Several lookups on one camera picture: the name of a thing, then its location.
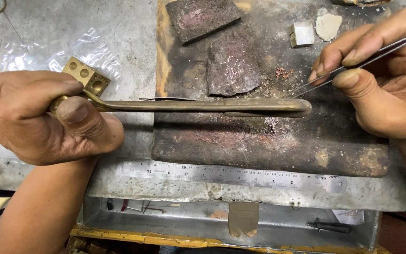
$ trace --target brass dapping block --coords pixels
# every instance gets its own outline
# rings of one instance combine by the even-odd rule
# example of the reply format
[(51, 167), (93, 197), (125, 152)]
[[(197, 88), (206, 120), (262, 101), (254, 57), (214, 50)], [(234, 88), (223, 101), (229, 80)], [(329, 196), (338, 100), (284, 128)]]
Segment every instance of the brass dapping block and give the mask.
[(84, 89), (100, 97), (110, 83), (110, 79), (82, 61), (71, 57), (62, 72), (68, 73), (84, 84)]

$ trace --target yellow edge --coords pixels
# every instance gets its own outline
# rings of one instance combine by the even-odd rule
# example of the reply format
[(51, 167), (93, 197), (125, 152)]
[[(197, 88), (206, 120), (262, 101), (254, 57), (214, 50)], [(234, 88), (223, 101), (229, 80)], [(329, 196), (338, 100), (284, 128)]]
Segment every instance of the yellow edge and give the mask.
[[(281, 250), (273, 250), (271, 248), (253, 248), (253, 247), (229, 245), (217, 239), (208, 239), (202, 237), (156, 234), (151, 232), (140, 233), (119, 230), (105, 230), (82, 226), (75, 226), (72, 229), (70, 235), (98, 239), (121, 240), (151, 245), (178, 246), (183, 248), (230, 247), (237, 249), (252, 250), (262, 253), (276, 253), (276, 254), (293, 254), (293, 250), (308, 251), (308, 252), (339, 253), (339, 254), (370, 254), (370, 252), (367, 250), (349, 249), (335, 246), (320, 246), (320, 247), (280, 246), (278, 248)], [(379, 247), (375, 249), (374, 254), (390, 254), (390, 253), (385, 249)]]

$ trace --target soldering block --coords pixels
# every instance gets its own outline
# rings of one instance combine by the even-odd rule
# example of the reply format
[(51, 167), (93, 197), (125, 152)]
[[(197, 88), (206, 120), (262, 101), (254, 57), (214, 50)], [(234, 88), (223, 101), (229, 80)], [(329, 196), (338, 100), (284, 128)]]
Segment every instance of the soldering block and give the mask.
[(82, 61), (71, 57), (65, 64), (62, 72), (68, 73), (76, 80), (81, 81), (84, 84), (84, 89), (91, 92), (98, 97), (104, 92), (106, 87), (110, 83), (110, 79), (103, 74), (97, 72), (92, 67), (86, 65)]
[(209, 47), (207, 85), (209, 95), (235, 95), (258, 87), (256, 44), (250, 26), (243, 24), (214, 40)]
[(240, 20), (231, 0), (177, 0), (166, 5), (183, 46), (223, 30)]
[(314, 44), (314, 24), (312, 20), (295, 22), (289, 27), (290, 44), (293, 48)]

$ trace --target tool handle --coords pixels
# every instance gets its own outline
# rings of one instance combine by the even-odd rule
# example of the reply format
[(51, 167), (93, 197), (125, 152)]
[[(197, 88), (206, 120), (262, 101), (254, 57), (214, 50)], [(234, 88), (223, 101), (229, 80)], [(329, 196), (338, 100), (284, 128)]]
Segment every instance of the tool handle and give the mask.
[(344, 234), (349, 234), (350, 232), (352, 232), (352, 226), (344, 223), (314, 222), (313, 227), (317, 229), (339, 232)]

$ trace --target ruler numbers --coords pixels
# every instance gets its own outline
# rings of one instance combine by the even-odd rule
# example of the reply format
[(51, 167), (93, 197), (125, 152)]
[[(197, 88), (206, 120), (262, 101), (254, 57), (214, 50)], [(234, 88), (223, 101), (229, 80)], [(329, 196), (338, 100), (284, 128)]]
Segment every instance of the ruler numbers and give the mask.
[(229, 166), (189, 165), (152, 160), (125, 161), (117, 168), (118, 176), (234, 184), (250, 187), (288, 189), (316, 188), (327, 190), (328, 184), (339, 176), (300, 174), (272, 170), (248, 170)]

